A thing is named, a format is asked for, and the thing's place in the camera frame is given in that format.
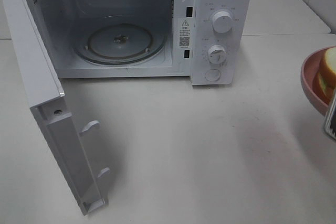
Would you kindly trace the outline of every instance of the sticker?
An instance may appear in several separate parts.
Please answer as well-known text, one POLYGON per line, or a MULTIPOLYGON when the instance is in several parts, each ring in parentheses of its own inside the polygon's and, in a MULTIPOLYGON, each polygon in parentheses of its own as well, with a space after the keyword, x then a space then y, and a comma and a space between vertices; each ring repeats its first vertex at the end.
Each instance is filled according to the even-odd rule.
POLYGON ((191 49, 194 35, 194 18, 179 18, 178 21, 178 44, 179 48, 191 49))

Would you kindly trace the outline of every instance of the open microwave door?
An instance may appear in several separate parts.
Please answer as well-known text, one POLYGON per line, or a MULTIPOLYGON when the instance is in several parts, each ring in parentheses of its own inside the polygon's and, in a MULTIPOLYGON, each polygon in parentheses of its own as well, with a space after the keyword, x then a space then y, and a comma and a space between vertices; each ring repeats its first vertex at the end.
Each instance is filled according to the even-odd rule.
POLYGON ((89 122, 81 132, 76 130, 48 48, 29 8, 31 3, 3 0, 3 4, 30 110, 85 215, 106 202, 97 184, 101 173, 94 176, 81 143, 82 135, 99 122, 89 122))

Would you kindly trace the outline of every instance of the white knob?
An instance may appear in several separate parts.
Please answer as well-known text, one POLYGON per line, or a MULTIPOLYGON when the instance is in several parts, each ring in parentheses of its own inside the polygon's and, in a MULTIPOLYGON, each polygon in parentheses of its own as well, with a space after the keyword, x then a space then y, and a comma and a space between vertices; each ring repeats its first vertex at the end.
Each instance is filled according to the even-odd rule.
POLYGON ((208 50, 208 58, 212 64, 221 64, 226 59, 226 51, 223 46, 213 45, 208 50))
POLYGON ((220 10, 212 16, 212 25, 216 32, 226 33, 232 28, 233 16, 226 10, 220 10))

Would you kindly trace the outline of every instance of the white microwave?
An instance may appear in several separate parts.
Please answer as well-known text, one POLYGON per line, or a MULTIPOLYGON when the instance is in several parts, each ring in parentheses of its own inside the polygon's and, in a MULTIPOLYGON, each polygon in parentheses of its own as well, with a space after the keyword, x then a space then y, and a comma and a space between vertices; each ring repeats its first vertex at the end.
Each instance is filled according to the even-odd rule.
POLYGON ((3 0, 28 102, 83 214, 104 205, 59 78, 229 84, 249 0, 3 0))

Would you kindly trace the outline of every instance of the power level knob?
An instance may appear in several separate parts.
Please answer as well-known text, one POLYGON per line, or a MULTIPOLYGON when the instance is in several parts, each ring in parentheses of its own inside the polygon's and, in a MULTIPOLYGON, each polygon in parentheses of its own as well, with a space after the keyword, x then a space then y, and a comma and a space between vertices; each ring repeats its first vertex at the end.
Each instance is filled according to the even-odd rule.
POLYGON ((212 16, 212 26, 220 34, 230 31, 233 25, 233 16, 226 10, 220 10, 212 16))
POLYGON ((226 60, 226 51, 223 46, 213 45, 208 50, 208 58, 212 64, 221 64, 226 60))

